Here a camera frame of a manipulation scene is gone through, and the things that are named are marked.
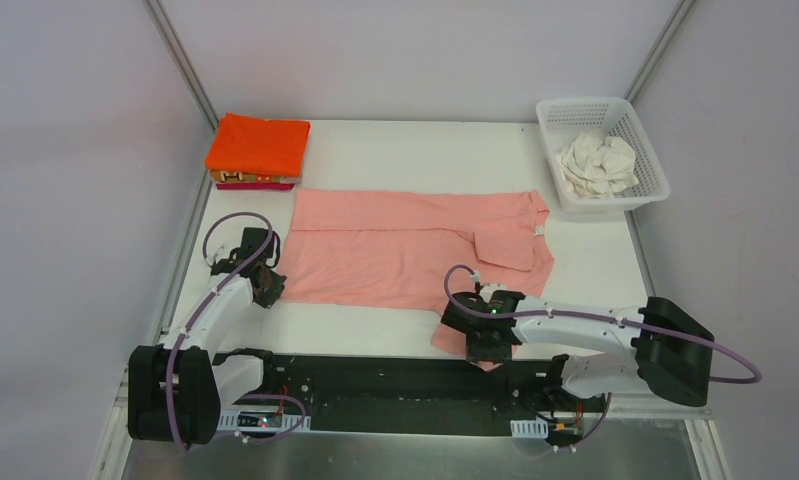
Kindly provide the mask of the pink t-shirt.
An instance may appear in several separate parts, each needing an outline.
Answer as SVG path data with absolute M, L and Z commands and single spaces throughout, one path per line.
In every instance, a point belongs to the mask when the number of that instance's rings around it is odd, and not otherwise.
M 554 258 L 536 191 L 417 194 L 301 189 L 276 267 L 282 300 L 443 313 L 446 272 L 539 296 Z

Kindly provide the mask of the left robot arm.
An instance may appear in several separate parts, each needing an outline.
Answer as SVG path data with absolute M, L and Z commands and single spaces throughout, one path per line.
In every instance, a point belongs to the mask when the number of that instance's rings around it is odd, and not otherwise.
M 280 247 L 277 233 L 245 228 L 239 246 L 213 261 L 208 289 L 188 316 L 157 344 L 135 348 L 128 363 L 131 438 L 183 448 L 206 444 L 223 408 L 261 385 L 264 355 L 216 357 L 246 310 L 269 309 L 280 298 L 286 280 L 274 270 Z

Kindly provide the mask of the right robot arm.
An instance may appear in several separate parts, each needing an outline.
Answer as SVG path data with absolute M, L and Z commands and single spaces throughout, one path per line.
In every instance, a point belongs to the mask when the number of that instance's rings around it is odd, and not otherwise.
M 665 298 L 600 309 L 510 290 L 459 292 L 441 322 L 464 334 L 471 363 L 504 364 L 525 344 L 587 350 L 582 357 L 554 357 L 545 376 L 548 385 L 576 398 L 651 392 L 686 407 L 707 403 L 714 336 Z

